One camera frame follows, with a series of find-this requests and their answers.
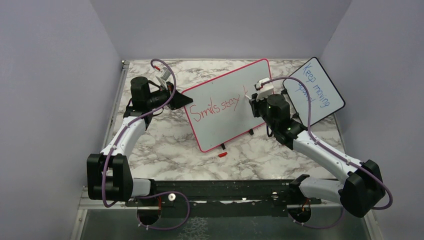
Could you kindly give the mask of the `pink framed whiteboard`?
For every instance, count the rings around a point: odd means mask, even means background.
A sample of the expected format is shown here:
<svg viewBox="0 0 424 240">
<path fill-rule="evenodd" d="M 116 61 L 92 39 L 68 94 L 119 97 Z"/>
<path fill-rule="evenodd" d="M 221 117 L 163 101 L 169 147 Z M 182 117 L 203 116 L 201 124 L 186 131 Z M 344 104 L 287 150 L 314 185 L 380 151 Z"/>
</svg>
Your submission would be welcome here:
<svg viewBox="0 0 424 240">
<path fill-rule="evenodd" d="M 201 152 L 206 153 L 264 124 L 261 118 L 253 116 L 245 97 L 256 93 L 254 85 L 264 78 L 271 78 L 266 58 L 182 91 L 193 99 L 184 110 Z"/>
</svg>

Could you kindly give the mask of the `red marker cap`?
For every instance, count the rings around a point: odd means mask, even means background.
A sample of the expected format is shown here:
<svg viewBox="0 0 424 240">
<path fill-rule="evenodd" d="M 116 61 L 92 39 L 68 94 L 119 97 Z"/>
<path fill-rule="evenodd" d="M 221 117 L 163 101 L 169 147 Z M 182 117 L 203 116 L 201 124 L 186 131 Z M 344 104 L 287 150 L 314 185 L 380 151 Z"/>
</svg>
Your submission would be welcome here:
<svg viewBox="0 0 424 240">
<path fill-rule="evenodd" d="M 227 154 L 228 154 L 227 152 L 223 152 L 223 153 L 218 154 L 218 157 L 222 158 L 222 157 L 225 157 Z"/>
</svg>

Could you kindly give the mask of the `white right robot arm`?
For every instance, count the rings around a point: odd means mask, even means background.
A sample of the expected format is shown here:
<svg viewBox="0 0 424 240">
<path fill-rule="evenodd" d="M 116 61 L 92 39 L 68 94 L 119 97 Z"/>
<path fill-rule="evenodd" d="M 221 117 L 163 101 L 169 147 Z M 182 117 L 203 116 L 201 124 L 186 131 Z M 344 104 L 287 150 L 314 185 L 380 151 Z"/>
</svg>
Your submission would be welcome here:
<svg viewBox="0 0 424 240">
<path fill-rule="evenodd" d="M 378 164 L 371 159 L 363 162 L 349 157 L 294 120 L 290 105 L 281 94 L 259 98 L 254 93 L 249 100 L 252 114 L 262 118 L 267 135 L 287 148 L 301 153 L 329 171 L 335 180 L 325 180 L 304 174 L 290 185 L 289 199 L 300 204 L 307 198 L 338 203 L 351 215 L 362 218 L 386 195 Z"/>
</svg>

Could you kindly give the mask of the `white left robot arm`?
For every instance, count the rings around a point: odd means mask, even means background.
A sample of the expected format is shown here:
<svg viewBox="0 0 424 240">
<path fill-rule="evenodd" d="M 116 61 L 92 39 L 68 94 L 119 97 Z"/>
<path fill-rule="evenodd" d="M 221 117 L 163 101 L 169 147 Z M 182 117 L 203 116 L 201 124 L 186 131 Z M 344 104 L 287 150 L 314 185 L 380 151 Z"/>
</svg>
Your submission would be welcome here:
<svg viewBox="0 0 424 240">
<path fill-rule="evenodd" d="M 129 156 L 148 129 L 154 110 L 165 106 L 178 110 L 193 103 L 193 99 L 178 92 L 169 81 L 163 82 L 156 91 L 150 90 L 153 84 L 143 76 L 130 81 L 131 99 L 118 133 L 100 153 L 92 153 L 87 158 L 87 191 L 91 200 L 127 202 L 138 197 L 147 206 L 157 200 L 151 179 L 132 177 Z"/>
</svg>

